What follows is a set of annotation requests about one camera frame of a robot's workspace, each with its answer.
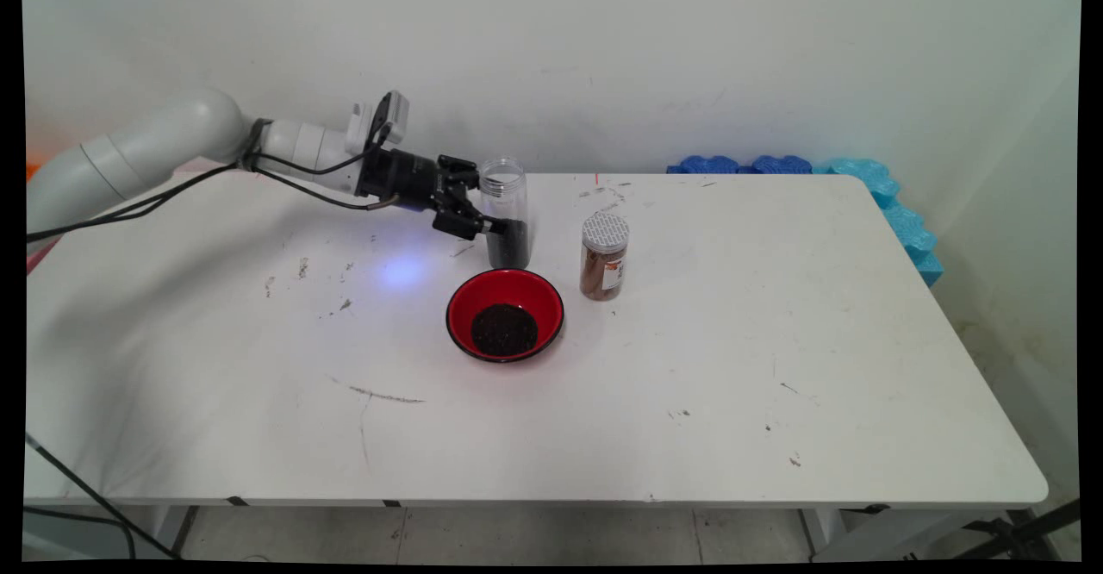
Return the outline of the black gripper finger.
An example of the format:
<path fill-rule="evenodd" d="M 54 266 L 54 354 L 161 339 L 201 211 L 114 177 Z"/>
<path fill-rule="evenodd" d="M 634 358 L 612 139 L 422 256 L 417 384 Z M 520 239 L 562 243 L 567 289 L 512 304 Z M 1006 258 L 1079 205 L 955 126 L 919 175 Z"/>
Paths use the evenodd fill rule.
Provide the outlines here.
<path fill-rule="evenodd" d="M 465 196 L 465 190 L 438 190 L 433 193 L 431 228 L 457 240 L 475 240 L 479 234 L 504 235 L 508 217 L 492 217 L 480 211 Z"/>
<path fill-rule="evenodd" d="M 439 155 L 437 158 L 436 190 L 438 192 L 468 192 L 479 189 L 479 166 L 471 161 Z"/>

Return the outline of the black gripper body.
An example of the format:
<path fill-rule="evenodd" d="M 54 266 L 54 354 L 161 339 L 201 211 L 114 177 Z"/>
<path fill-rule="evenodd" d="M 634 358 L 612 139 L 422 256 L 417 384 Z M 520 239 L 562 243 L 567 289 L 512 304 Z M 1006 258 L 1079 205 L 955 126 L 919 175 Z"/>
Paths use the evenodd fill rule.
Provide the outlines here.
<path fill-rule="evenodd" d="M 393 206 L 425 211 L 436 209 L 438 190 L 445 184 L 441 166 L 421 155 L 374 147 L 363 160 L 356 196 L 397 196 Z"/>

